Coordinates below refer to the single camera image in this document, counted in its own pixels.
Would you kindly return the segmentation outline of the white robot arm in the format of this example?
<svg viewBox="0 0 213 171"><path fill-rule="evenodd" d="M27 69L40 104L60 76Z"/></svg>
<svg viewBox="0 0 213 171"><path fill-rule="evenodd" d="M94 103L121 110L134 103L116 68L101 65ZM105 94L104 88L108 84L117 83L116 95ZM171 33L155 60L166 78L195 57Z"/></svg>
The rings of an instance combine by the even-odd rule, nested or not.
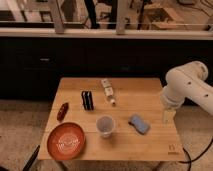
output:
<svg viewBox="0 0 213 171"><path fill-rule="evenodd" d="M200 61L174 67L166 73L166 85L160 93L164 123L173 119L186 98L213 116L213 86L205 82L208 74L207 66Z"/></svg>

